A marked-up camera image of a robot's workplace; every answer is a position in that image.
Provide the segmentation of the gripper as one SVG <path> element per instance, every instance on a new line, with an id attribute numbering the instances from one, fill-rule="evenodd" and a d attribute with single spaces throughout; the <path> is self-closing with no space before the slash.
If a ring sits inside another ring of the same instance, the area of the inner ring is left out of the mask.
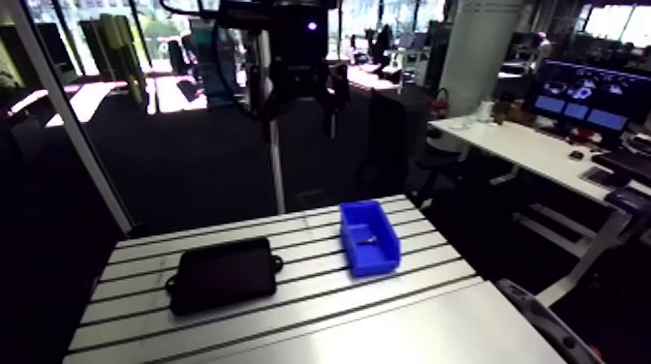
<path id="1" fill-rule="evenodd" d="M 335 138 L 350 100 L 348 64 L 326 63 L 326 19 L 274 19 L 269 29 L 269 77 L 279 100 L 315 98 L 324 111 L 323 130 Z"/>

